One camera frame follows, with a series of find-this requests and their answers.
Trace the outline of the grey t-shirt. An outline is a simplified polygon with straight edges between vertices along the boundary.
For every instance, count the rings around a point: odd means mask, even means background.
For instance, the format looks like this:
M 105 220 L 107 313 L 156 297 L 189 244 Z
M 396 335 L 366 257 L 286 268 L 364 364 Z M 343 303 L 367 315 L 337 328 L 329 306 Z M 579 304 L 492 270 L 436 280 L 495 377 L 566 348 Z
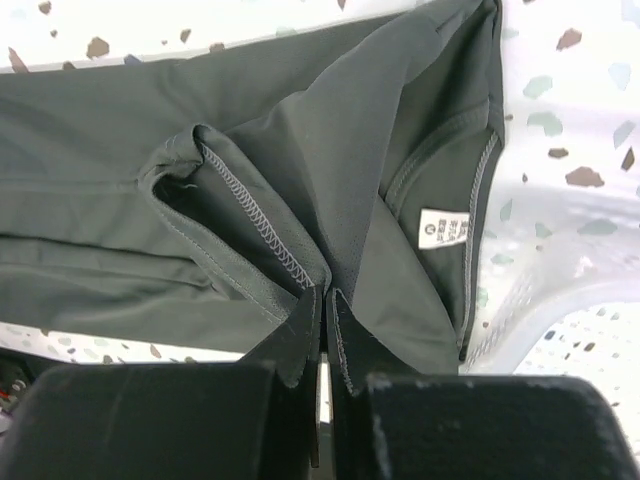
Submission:
M 1 79 L 1 318 L 236 352 L 316 286 L 451 374 L 504 142 L 497 1 Z

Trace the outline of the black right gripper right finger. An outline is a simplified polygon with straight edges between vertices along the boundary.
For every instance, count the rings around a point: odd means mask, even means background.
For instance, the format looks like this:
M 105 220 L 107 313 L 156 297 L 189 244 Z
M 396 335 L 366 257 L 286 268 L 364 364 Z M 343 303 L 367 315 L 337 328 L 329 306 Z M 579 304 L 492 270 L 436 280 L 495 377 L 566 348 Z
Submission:
M 339 479 L 635 479 L 612 409 L 571 377 L 423 375 L 326 301 Z

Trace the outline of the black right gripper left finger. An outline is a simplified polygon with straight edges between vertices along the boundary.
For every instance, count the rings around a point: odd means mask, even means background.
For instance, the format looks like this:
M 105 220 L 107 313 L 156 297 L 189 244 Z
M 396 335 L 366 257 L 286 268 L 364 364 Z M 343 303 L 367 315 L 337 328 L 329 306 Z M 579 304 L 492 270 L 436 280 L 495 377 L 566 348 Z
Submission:
M 307 479 L 321 292 L 231 363 L 57 365 L 19 401 L 5 479 Z

